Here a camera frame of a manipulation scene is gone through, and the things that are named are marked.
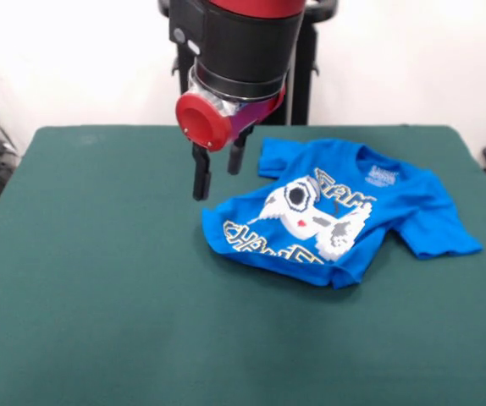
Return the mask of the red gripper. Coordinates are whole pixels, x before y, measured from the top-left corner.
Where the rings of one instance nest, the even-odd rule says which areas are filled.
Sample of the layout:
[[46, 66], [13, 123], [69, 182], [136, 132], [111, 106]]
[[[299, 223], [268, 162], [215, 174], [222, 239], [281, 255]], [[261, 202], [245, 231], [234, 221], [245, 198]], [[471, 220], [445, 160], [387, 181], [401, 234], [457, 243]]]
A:
[[254, 126], [261, 123], [284, 100], [285, 87], [267, 100], [257, 102], [226, 101], [193, 85], [176, 103], [175, 114], [184, 136], [192, 141], [195, 161], [193, 198], [208, 198], [211, 172], [207, 150], [220, 151], [233, 142], [229, 151], [228, 173], [238, 175], [243, 162], [246, 141]]

